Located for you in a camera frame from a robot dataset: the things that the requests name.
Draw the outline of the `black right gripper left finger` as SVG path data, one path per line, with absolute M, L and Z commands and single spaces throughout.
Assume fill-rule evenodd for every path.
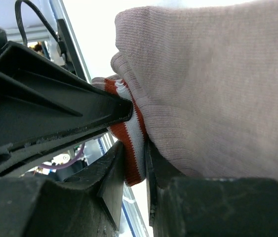
M 0 237 L 113 237 L 119 229 L 124 146 L 54 182 L 0 178 Z

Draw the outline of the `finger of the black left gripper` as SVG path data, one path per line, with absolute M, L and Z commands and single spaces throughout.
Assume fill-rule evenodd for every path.
M 8 42 L 0 50 L 0 177 L 19 176 L 104 133 L 132 110 L 130 101 Z

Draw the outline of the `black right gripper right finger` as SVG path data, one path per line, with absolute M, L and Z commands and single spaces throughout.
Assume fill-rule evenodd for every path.
M 188 177 L 145 143 L 149 224 L 157 237 L 278 237 L 278 182 Z

